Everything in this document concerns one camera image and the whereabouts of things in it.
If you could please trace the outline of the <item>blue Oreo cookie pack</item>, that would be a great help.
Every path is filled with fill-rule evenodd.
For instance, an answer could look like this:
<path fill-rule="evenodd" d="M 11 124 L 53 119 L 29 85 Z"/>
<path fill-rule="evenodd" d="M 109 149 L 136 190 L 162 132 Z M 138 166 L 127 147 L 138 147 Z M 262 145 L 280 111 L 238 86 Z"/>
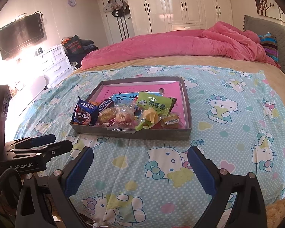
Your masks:
<path fill-rule="evenodd" d="M 71 122 L 73 124 L 94 126 L 99 116 L 99 107 L 79 98 L 75 105 Z"/>

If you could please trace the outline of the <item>clear meat floss cake pack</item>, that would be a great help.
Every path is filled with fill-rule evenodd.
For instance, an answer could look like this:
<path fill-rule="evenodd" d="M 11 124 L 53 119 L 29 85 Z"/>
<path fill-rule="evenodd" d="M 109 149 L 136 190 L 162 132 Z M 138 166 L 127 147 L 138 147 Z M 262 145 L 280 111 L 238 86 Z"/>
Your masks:
<path fill-rule="evenodd" d="M 115 119 L 117 110 L 115 107 L 106 108 L 100 112 L 96 121 L 96 126 L 108 127 L 111 121 Z"/>

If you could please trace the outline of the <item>brown Snickers bar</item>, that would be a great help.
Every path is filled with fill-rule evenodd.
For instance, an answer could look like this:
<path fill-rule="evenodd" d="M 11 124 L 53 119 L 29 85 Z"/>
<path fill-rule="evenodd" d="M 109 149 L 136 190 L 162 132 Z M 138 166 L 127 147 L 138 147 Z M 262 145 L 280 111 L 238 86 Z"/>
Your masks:
<path fill-rule="evenodd" d="M 98 106 L 99 114 L 105 109 L 111 108 L 114 106 L 114 101 L 112 99 L 106 99 Z"/>

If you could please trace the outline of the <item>clear candied hawthorn pack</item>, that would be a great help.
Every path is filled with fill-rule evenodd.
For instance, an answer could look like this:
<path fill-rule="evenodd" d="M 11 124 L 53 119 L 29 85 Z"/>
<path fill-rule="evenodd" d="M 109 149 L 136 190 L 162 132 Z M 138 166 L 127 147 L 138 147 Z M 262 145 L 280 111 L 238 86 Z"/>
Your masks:
<path fill-rule="evenodd" d="M 108 127 L 109 131 L 134 134 L 137 120 L 134 116 L 135 106 L 131 104 L 115 105 L 116 116 Z"/>

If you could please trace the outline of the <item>clear yellow pastry pack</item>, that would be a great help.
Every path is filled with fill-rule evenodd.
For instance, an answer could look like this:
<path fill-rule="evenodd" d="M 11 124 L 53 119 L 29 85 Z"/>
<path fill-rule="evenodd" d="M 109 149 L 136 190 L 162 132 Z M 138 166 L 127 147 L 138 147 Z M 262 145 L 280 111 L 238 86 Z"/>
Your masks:
<path fill-rule="evenodd" d="M 159 122 L 159 114 L 153 108 L 148 108 L 142 112 L 139 123 L 135 126 L 135 131 L 150 129 Z"/>

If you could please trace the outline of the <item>small yellow cake pack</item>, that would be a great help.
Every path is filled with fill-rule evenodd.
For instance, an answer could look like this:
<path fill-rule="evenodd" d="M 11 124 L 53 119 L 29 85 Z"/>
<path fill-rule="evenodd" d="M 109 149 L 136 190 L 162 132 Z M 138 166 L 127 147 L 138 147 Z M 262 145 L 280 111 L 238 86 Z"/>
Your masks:
<path fill-rule="evenodd" d="M 178 114 L 171 113 L 161 119 L 161 126 L 165 129 L 179 129 L 182 123 Z"/>

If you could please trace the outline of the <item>green milk snack pack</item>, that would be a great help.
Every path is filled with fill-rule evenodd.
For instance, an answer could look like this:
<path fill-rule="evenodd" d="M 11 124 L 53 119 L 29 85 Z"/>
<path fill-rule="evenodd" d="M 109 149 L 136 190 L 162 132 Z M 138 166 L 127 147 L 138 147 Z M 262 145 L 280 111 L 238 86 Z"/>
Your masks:
<path fill-rule="evenodd" d="M 171 99 L 146 92 L 139 92 L 136 104 L 144 110 L 153 108 L 159 115 L 168 115 Z"/>

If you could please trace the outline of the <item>black green pea snack pack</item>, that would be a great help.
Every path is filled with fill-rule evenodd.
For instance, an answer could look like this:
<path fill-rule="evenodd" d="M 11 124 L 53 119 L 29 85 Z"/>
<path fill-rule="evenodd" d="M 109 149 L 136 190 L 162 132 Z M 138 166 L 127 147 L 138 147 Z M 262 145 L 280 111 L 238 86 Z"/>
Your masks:
<path fill-rule="evenodd" d="M 170 105 L 170 108 L 169 108 L 169 113 L 171 112 L 171 110 L 174 108 L 176 102 L 177 102 L 177 99 L 174 98 L 174 97 L 168 97 L 169 99 L 171 99 L 171 105 Z"/>

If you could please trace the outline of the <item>Hello Kitty blue sheet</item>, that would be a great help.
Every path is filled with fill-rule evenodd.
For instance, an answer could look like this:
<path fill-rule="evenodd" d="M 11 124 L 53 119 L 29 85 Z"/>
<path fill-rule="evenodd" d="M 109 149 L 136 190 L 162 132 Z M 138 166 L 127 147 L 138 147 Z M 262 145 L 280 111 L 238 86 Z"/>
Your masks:
<path fill-rule="evenodd" d="M 192 113 L 186 141 L 119 139 L 77 134 L 70 125 L 79 98 L 106 80 L 182 77 Z M 253 172 L 265 205 L 285 198 L 285 106 L 263 71 L 212 66 L 125 67 L 73 75 L 37 98 L 21 118 L 17 139 L 54 134 L 73 150 L 52 159 L 49 175 L 82 148 L 94 161 L 71 200 L 97 226 L 192 227 L 211 200 L 188 163 L 196 146 L 219 168 Z"/>

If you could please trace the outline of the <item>pink blue children's book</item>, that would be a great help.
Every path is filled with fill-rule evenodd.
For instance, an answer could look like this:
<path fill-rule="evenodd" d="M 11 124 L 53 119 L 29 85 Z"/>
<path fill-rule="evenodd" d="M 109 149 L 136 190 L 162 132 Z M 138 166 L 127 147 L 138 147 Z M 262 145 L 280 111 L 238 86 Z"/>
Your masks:
<path fill-rule="evenodd" d="M 186 104 L 187 92 L 180 78 L 149 77 L 102 81 L 91 93 L 89 101 L 103 102 L 110 99 L 115 105 L 136 105 L 141 110 L 152 108 L 159 116 L 173 115 L 164 120 L 165 127 L 176 125 L 181 129 L 190 128 Z"/>

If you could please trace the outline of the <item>folded dark clothes pile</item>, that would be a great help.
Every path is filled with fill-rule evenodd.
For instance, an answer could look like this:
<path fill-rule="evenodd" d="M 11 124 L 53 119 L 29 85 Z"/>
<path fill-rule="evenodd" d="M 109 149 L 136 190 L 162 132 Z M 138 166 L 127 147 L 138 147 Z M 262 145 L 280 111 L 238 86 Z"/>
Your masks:
<path fill-rule="evenodd" d="M 81 43 L 81 46 L 83 47 L 84 51 L 91 52 L 91 51 L 95 51 L 98 49 L 98 47 L 94 45 L 94 42 L 92 40 L 80 39 L 80 43 Z"/>

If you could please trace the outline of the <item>white door with hangers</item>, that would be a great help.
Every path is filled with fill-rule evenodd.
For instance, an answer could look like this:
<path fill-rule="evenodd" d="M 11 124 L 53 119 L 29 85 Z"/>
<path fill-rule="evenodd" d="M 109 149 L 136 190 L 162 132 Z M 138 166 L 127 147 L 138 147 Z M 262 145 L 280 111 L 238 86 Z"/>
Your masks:
<path fill-rule="evenodd" d="M 108 44 L 119 43 L 135 36 L 131 14 L 114 17 L 111 12 L 104 12 L 104 6 L 109 0 L 97 0 L 102 22 L 104 24 Z"/>

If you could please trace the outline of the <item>pink quilt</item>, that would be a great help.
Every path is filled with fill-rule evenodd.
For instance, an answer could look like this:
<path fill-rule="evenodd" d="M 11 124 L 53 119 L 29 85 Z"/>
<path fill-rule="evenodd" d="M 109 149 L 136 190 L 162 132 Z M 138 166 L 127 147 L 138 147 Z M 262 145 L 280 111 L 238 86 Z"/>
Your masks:
<path fill-rule="evenodd" d="M 175 30 L 139 35 L 90 52 L 81 68 L 110 65 L 137 59 L 166 56 L 221 56 L 234 60 L 258 61 L 281 66 L 266 55 L 259 36 L 226 22 L 208 29 Z"/>

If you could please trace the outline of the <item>white wardrobe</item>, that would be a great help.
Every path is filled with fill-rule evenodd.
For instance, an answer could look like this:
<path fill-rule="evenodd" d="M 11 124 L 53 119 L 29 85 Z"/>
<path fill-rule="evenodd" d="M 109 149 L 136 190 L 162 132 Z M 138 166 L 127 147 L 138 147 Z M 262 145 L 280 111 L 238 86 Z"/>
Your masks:
<path fill-rule="evenodd" d="M 231 0 L 127 0 L 135 35 L 233 23 Z"/>

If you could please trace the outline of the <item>grey padded headboard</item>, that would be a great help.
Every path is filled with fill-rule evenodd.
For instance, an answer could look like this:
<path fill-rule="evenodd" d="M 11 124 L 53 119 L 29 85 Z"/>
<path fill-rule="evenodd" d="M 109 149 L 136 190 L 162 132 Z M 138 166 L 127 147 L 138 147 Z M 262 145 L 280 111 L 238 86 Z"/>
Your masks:
<path fill-rule="evenodd" d="M 271 57 L 285 74 L 285 26 L 245 15 L 244 30 L 250 30 L 259 36 L 266 55 Z"/>

